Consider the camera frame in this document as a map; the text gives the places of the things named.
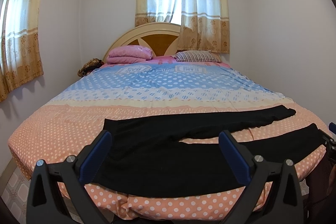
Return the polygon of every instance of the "wall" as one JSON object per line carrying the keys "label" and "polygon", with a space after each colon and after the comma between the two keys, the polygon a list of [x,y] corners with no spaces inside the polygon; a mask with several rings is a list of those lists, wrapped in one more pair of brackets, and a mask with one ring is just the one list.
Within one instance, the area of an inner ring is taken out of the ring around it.
{"label": "wall", "polygon": [[78,80],[79,0],[41,0],[39,42],[44,75],[0,103],[0,173],[11,154],[7,140],[35,110]]}
{"label": "wall", "polygon": [[336,9],[331,0],[249,0],[247,75],[336,120]]}
{"label": "wall", "polygon": [[[245,72],[247,39],[247,0],[228,0],[231,65]],[[103,58],[118,37],[134,28],[135,0],[81,0],[80,41],[82,64],[91,58]]]}

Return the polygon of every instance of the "wooden headboard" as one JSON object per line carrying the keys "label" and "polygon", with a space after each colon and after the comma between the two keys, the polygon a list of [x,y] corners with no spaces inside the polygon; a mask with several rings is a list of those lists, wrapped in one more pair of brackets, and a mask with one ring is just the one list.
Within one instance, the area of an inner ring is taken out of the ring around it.
{"label": "wooden headboard", "polygon": [[173,55],[177,52],[180,25],[153,22],[128,31],[112,43],[104,55],[103,61],[111,49],[124,45],[141,45],[153,50],[155,56]]}

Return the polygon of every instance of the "metal bolt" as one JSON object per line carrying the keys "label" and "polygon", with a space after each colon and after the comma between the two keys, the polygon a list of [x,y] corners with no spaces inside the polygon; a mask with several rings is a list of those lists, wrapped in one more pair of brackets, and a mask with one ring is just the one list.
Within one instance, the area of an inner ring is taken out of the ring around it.
{"label": "metal bolt", "polygon": [[71,156],[67,157],[67,162],[74,162],[75,159],[76,159],[76,157],[71,155]]}
{"label": "metal bolt", "polygon": [[264,158],[260,155],[254,156],[254,159],[255,159],[256,162],[263,162],[263,160],[264,160]]}
{"label": "metal bolt", "polygon": [[37,161],[37,163],[36,163],[36,165],[37,165],[37,166],[42,166],[42,165],[43,165],[43,163],[44,163],[44,161],[43,161],[43,160],[38,160],[38,161]]}
{"label": "metal bolt", "polygon": [[288,166],[292,166],[292,165],[293,165],[293,161],[292,161],[292,160],[286,160],[286,164],[287,164]]}

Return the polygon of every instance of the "bed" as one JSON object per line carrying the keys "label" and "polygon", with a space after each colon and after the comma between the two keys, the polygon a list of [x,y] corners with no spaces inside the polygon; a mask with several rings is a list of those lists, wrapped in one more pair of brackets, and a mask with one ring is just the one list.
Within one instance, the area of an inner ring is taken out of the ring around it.
{"label": "bed", "polygon": [[[38,159],[47,163],[64,161],[77,155],[102,130],[104,119],[128,119],[175,113],[258,110],[277,105],[296,110],[296,115],[261,128],[249,128],[232,135],[238,142],[279,136],[315,123],[330,133],[327,126],[309,110],[283,94],[269,91],[252,82],[225,63],[175,63],[167,58],[176,53],[179,25],[149,23],[136,27],[115,41],[106,51],[122,45],[152,48],[155,60],[103,66],[71,85],[25,120],[8,140],[19,168],[29,179]],[[151,72],[151,81],[141,77]],[[186,143],[218,143],[184,139]],[[325,154],[319,147],[295,165],[303,180]],[[62,183],[62,194],[69,197]],[[256,210],[267,198],[271,183],[266,183]],[[100,209],[120,218],[138,216],[150,219],[223,219],[244,188],[222,193],[182,198],[147,198],[118,193],[100,185],[85,189]]]}

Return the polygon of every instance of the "black pants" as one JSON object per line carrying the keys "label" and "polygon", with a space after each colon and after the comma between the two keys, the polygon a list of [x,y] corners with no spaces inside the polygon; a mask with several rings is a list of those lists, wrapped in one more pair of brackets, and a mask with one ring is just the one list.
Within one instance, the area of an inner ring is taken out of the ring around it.
{"label": "black pants", "polygon": [[[278,106],[257,111],[105,120],[104,129],[113,134],[114,144],[94,182],[122,193],[158,198],[237,188],[240,185],[218,144],[186,144],[179,140],[217,137],[223,130],[261,127],[294,114],[293,109]],[[244,144],[252,154],[263,155],[269,161],[291,158],[299,162],[320,145],[317,132],[312,125],[298,132]],[[302,141],[304,145],[298,151]]]}

